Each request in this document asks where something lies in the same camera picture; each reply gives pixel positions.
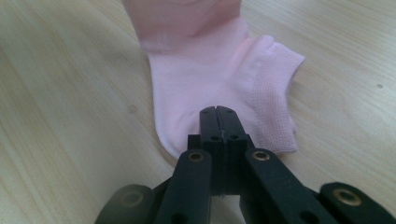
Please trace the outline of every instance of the bolt hole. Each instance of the bolt hole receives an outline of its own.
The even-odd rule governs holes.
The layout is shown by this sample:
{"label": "bolt hole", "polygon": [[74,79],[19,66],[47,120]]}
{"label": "bolt hole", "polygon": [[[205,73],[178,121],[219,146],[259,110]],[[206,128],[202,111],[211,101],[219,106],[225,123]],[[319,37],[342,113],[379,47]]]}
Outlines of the bolt hole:
{"label": "bolt hole", "polygon": [[189,221],[186,215],[176,213],[172,215],[172,224],[186,224]]}
{"label": "bolt hole", "polygon": [[131,191],[125,193],[120,203],[125,207],[136,207],[143,202],[144,195],[139,191]]}
{"label": "bolt hole", "polygon": [[268,161],[270,159],[270,155],[265,152],[255,151],[253,153],[253,158],[258,161]]}
{"label": "bolt hole", "polygon": [[344,204],[347,204],[350,206],[361,205],[361,198],[348,189],[335,189],[332,191],[332,194],[341,203],[344,203]]}
{"label": "bolt hole", "polygon": [[315,214],[311,212],[302,212],[300,213],[300,218],[306,224],[317,224],[319,223],[319,219]]}
{"label": "bolt hole", "polygon": [[193,152],[189,155],[190,161],[202,161],[204,159],[204,155],[202,153]]}
{"label": "bolt hole", "polygon": [[220,140],[220,138],[217,137],[217,136],[212,136],[212,137],[210,137],[210,139],[212,139],[213,141],[219,141]]}

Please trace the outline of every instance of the sock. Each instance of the sock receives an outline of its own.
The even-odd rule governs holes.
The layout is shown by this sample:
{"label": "sock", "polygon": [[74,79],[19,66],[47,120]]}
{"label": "sock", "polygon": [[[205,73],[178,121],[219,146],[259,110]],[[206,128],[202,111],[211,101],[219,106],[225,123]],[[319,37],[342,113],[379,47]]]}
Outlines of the sock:
{"label": "sock", "polygon": [[256,147],[297,149],[290,81],[304,57],[248,36],[241,0],[123,0],[151,68],[156,131],[174,157],[199,133],[199,112],[233,109]]}

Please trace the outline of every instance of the wood grain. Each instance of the wood grain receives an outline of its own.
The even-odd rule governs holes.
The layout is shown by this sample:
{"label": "wood grain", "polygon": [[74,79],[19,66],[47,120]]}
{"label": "wood grain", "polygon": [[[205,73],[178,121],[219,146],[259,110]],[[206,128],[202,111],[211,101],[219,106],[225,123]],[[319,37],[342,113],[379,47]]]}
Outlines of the wood grain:
{"label": "wood grain", "polygon": [[[309,188],[341,181],[396,216],[396,2],[246,0],[252,35],[306,56],[290,87]],[[175,160],[154,130],[149,62],[120,0],[0,1],[0,223],[93,223]],[[212,223],[243,223],[235,197]]]}

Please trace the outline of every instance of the black metal linkage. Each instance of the black metal linkage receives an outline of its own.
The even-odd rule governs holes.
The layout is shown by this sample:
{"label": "black metal linkage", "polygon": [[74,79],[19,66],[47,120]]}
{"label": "black metal linkage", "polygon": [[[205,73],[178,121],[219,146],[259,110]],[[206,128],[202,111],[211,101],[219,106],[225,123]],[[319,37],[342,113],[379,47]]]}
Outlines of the black metal linkage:
{"label": "black metal linkage", "polygon": [[210,154],[203,150],[181,154],[155,224],[209,223],[211,161]]}
{"label": "black metal linkage", "polygon": [[102,209],[95,224],[147,224],[151,221],[154,193],[140,185],[119,189]]}
{"label": "black metal linkage", "polygon": [[337,223],[273,152],[252,148],[245,159],[248,184],[241,197],[258,199],[269,223]]}
{"label": "black metal linkage", "polygon": [[344,183],[323,185],[318,199],[339,223],[396,224],[385,208],[359,189]]}

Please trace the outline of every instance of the table surface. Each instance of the table surface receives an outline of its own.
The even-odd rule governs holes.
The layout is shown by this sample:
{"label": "table surface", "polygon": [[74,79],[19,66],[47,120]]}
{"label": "table surface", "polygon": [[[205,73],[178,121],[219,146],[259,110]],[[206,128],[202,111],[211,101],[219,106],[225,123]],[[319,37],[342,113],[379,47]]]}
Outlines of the table surface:
{"label": "table surface", "polygon": [[[290,86],[307,187],[353,185],[396,215],[396,1],[246,0],[252,35],[306,57]],[[154,129],[149,62],[120,0],[0,1],[0,223],[93,223],[176,160]],[[212,223],[244,223],[237,197]]]}

